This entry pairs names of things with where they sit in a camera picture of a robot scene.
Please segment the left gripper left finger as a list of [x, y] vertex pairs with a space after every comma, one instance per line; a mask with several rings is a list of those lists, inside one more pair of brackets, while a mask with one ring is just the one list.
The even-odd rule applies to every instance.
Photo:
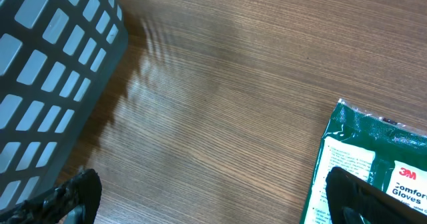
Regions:
[[101, 201], [102, 184], [94, 169], [80, 171], [57, 187], [1, 214], [6, 224], [93, 224]]

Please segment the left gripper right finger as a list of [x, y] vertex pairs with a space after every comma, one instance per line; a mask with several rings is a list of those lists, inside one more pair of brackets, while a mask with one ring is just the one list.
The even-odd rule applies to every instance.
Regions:
[[424, 214], [340, 167], [333, 167], [326, 177], [326, 197], [333, 224], [426, 222]]

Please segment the green white wipes packet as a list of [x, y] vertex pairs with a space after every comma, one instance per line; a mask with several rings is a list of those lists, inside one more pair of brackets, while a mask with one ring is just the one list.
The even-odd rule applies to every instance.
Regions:
[[301, 223], [332, 223], [326, 177], [333, 167], [426, 216], [426, 132], [340, 99], [320, 141]]

